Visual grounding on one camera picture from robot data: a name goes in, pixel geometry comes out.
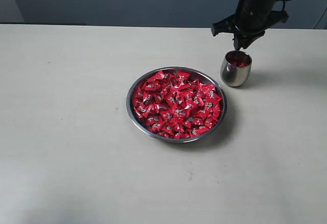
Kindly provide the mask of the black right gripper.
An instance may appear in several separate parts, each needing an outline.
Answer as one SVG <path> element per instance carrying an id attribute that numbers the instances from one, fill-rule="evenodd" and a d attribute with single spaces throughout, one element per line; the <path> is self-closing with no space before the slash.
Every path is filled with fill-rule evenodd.
<path id="1" fill-rule="evenodd" d="M 273 10 L 277 1 L 239 0 L 233 15 L 213 24 L 212 35 L 232 33 L 234 49 L 247 49 L 254 41 L 263 37 L 262 32 L 288 20 L 289 15 L 284 8 Z"/>

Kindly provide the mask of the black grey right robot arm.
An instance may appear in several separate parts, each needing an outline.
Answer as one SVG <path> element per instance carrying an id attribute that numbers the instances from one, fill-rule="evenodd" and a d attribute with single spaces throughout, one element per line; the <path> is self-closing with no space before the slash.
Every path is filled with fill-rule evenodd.
<path id="1" fill-rule="evenodd" d="M 235 13 L 211 28 L 213 36 L 233 34 L 235 50 L 248 48 L 265 31 L 277 23 L 286 23 L 289 15 L 286 2 L 292 0 L 239 0 Z"/>

